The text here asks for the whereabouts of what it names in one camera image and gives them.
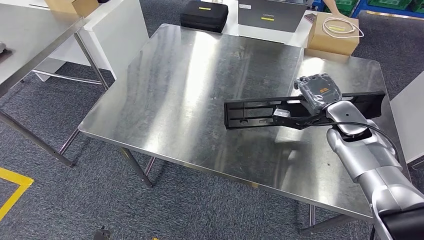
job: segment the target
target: black carrying case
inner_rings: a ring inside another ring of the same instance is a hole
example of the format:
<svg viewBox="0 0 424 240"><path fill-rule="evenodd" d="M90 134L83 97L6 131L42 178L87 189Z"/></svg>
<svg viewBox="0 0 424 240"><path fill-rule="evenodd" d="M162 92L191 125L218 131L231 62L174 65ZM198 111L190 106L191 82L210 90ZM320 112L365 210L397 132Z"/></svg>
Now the black carrying case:
<svg viewBox="0 0 424 240"><path fill-rule="evenodd" d="M221 33L228 17L228 6L204 1L189 1L180 15L181 26Z"/></svg>

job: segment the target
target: table leg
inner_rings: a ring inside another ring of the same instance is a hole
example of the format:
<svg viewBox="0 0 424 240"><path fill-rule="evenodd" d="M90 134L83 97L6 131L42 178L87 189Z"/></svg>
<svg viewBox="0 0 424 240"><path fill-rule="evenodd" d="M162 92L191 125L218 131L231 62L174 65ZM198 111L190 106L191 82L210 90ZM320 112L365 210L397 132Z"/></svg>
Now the table leg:
<svg viewBox="0 0 424 240"><path fill-rule="evenodd" d="M65 151L68 149L68 147L71 145L71 143L75 140L75 138L80 133L80 130L78 130L78 127L73 131L73 133L70 135L70 137L66 140L65 144L62 146L62 148L59 150L59 154L64 154Z"/></svg>
<svg viewBox="0 0 424 240"><path fill-rule="evenodd" d="M337 215L320 223L314 224L310 227L304 228L300 230L301 236L308 236L316 232L324 231L332 227L336 227L338 225L347 224L354 221L355 218L347 215Z"/></svg>
<svg viewBox="0 0 424 240"><path fill-rule="evenodd" d="M97 64L94 62L90 52L87 50L86 45L84 44L83 40L81 39L81 36L78 32L74 33L73 36L75 37L76 42L78 43L79 47L81 48L82 52L84 53L85 57L87 58L88 62L91 65L91 68L94 70L95 74L97 75L97 78L100 80L101 84L103 85L105 90L109 89L108 84L106 83L105 79L102 76L102 73L100 73L99 67L97 67Z"/></svg>
<svg viewBox="0 0 424 240"><path fill-rule="evenodd" d="M51 72L41 71L41 70L37 70L37 69L33 69L32 72L36 73L36 74L42 74L42 75L46 75L46 76L50 76L50 77L55 77L55 78L58 78L58 79L66 79L66 80L72 80L72 81L88 83L88 84L103 85L100 81L96 81L96 80L90 80L90 79L73 77L73 76L64 76L64 75L60 75L60 74L57 74L57 73L51 73Z"/></svg>
<svg viewBox="0 0 424 240"><path fill-rule="evenodd" d="M145 172L142 170L140 165L137 163L137 160L131 154L130 150L124 147L120 147L119 150L124 155L124 157L128 160L131 167L134 169L135 173L141 178L141 180L151 188L153 186L152 182L149 180Z"/></svg>
<svg viewBox="0 0 424 240"><path fill-rule="evenodd" d="M21 125L19 122L17 122L11 116L7 115L6 113L4 113L2 111L0 111L0 120L2 120L4 123L9 125L10 127L17 130L18 132L20 132L27 139L33 141L40 148L46 150L50 155L55 157L59 162L63 163L67 167L73 167L74 166L73 162L69 161L66 157L59 154L56 150L54 150L51 146L49 146L47 143L45 143L43 140L41 140L39 137L37 137L34 133L32 133L30 130L26 129L23 125Z"/></svg>
<svg viewBox="0 0 424 240"><path fill-rule="evenodd" d="M315 225L315 206L309 204L309 227Z"/></svg>

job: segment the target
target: table top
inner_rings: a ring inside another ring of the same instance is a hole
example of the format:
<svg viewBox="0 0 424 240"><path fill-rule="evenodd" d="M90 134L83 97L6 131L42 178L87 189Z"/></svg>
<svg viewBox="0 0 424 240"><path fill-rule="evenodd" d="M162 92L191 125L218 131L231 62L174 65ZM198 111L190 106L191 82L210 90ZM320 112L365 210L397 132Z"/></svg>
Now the table top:
<svg viewBox="0 0 424 240"><path fill-rule="evenodd" d="M84 24L62 12L0 4L0 97L47 58Z"/></svg>
<svg viewBox="0 0 424 240"><path fill-rule="evenodd" d="M228 6L228 17L222 30L223 34L242 36L253 39L261 39L271 42L284 43L286 45L306 48L308 44L308 35L312 23L302 17L295 32L278 31L255 26L246 26L239 24L239 1L238 0L202 0L202 2L221 3ZM315 13L315 11L306 10L304 15Z"/></svg>
<svg viewBox="0 0 424 240"><path fill-rule="evenodd" d="M343 93L386 91L380 64L373 60L163 24L79 130L370 220L361 188L327 143L327 127L225 128L225 100L297 96L294 80L318 73L328 73ZM374 120L401 151L388 97Z"/></svg>

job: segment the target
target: robotic hand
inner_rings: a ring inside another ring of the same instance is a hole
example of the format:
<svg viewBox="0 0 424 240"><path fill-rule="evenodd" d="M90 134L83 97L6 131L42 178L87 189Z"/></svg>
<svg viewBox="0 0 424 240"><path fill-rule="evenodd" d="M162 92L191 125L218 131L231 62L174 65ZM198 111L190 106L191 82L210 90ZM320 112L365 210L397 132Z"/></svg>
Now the robotic hand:
<svg viewBox="0 0 424 240"><path fill-rule="evenodd" d="M385 93L341 94L327 74L301 77L294 88L302 95L226 101L225 127L332 126L328 143L352 181L361 186L380 238L424 239L424 195L402 174L393 142L370 120L381 116ZM264 109L273 114L255 115Z"/></svg>
<svg viewBox="0 0 424 240"><path fill-rule="evenodd" d="M328 144L352 181L361 186L380 238L424 239L424 195L402 174L396 148L387 136L373 130L377 125L353 103L342 100L327 74L302 77L294 87L300 89L305 98L301 103L311 114L323 112L335 123L327 131ZM343 124L346 122L361 125Z"/></svg>

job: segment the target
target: green crate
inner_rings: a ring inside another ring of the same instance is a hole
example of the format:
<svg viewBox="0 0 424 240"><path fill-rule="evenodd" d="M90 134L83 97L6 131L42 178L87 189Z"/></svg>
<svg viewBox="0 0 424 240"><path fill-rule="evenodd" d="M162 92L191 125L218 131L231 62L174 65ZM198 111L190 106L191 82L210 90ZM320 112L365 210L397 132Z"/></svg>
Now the green crate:
<svg viewBox="0 0 424 240"><path fill-rule="evenodd" d="M424 0L412 0L409 6L412 11L424 14Z"/></svg>
<svg viewBox="0 0 424 240"><path fill-rule="evenodd" d="M369 5L405 10L412 0L367 0Z"/></svg>
<svg viewBox="0 0 424 240"><path fill-rule="evenodd" d="M338 11L341 12L352 12L358 0L336 0L335 4L337 5Z"/></svg>
<svg viewBox="0 0 424 240"><path fill-rule="evenodd" d="M352 9L351 9L351 10L341 10L341 9L339 9L338 11L339 11L341 14L345 15L346 17L349 17L349 16L351 15L352 10L353 10L353 6L352 6ZM331 13L331 12L330 12L330 9L329 9L327 6L325 6L325 7L324 7L324 12L325 12L325 13Z"/></svg>

